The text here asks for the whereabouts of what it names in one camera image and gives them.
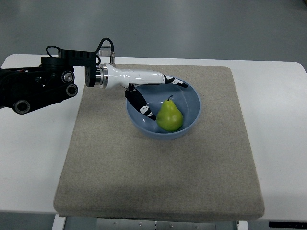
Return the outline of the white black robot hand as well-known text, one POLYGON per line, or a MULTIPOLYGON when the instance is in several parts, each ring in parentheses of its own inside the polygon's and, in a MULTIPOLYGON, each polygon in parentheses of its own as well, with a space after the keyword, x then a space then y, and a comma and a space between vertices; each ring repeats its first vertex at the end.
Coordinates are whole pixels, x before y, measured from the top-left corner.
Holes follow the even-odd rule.
POLYGON ((186 88, 187 84, 178 78, 164 75, 160 72, 142 69, 118 69, 111 64, 99 64, 96 71, 96 85, 103 89, 122 86, 126 89, 125 97, 133 108, 150 118, 156 120, 145 98, 136 89, 139 85, 173 84, 186 88))

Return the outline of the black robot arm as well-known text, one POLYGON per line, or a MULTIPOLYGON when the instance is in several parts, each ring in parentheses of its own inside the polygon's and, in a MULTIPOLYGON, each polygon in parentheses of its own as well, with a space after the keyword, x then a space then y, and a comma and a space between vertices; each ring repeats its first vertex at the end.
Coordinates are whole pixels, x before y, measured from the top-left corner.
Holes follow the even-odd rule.
POLYGON ((98 79, 98 56, 103 43, 110 43, 110 62, 114 62, 114 44, 110 38, 103 38, 96 51, 66 50, 56 47, 58 56, 50 53, 41 57, 37 67, 1 68, 0 106, 11 108, 24 115, 32 111, 61 103, 77 95, 74 83, 74 67, 85 68, 85 84, 94 87, 98 79))

